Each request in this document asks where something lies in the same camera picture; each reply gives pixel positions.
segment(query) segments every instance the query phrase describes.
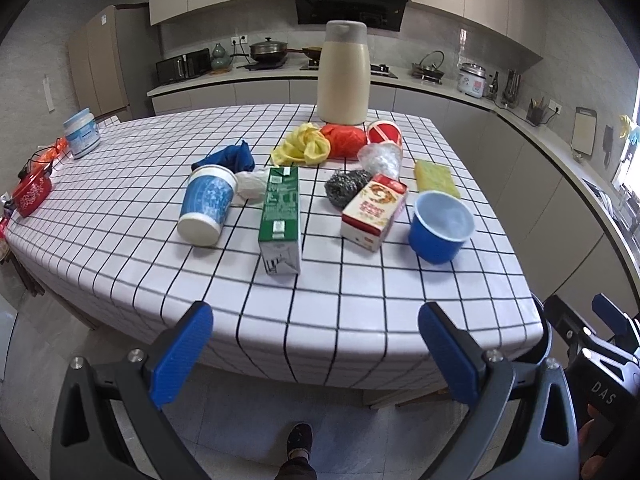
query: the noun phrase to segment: refrigerator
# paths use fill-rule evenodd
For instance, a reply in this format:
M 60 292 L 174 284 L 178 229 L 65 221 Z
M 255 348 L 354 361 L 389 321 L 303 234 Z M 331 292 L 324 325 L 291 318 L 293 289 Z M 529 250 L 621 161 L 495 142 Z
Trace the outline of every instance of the refrigerator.
M 114 5 L 98 12 L 67 43 L 79 108 L 96 118 L 120 121 L 154 115 L 146 93 L 158 86 L 161 60 L 157 26 L 149 5 Z

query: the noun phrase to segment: person's leg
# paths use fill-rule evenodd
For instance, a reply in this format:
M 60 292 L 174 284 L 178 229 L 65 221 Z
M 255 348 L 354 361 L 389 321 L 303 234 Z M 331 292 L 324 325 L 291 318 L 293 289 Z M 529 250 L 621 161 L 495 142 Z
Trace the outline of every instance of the person's leg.
M 309 454 L 314 436 L 306 422 L 296 424 L 287 439 L 287 458 L 275 480 L 318 480 L 315 470 L 309 465 Z

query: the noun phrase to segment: white and blue container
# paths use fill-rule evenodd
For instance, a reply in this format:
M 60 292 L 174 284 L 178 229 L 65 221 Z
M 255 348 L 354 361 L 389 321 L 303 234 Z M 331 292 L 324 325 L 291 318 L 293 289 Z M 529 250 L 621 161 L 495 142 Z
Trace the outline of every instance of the white and blue container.
M 444 264 L 455 258 L 476 229 L 462 201 L 441 191 L 425 191 L 414 203 L 409 245 L 426 262 Z
M 62 124 L 65 139 L 74 158 L 81 158 L 100 144 L 100 133 L 94 115 L 85 108 Z
M 222 166 L 207 164 L 194 170 L 182 200 L 180 236 L 193 245 L 215 245 L 237 187 L 236 176 Z

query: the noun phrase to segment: range hood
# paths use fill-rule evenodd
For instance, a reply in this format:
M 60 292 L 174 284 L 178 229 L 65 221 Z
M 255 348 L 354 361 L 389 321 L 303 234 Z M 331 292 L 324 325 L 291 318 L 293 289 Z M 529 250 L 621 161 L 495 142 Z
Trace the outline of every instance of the range hood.
M 355 20 L 367 27 L 400 30 L 408 0 L 296 0 L 300 25 Z

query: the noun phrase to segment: shoe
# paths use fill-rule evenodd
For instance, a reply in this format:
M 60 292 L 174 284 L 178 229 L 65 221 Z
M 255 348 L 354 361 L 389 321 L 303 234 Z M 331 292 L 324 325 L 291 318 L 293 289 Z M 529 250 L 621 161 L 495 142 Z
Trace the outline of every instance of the shoe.
M 287 439 L 287 457 L 295 451 L 306 451 L 307 458 L 311 454 L 311 446 L 314 442 L 314 432 L 306 422 L 299 422 L 293 427 Z

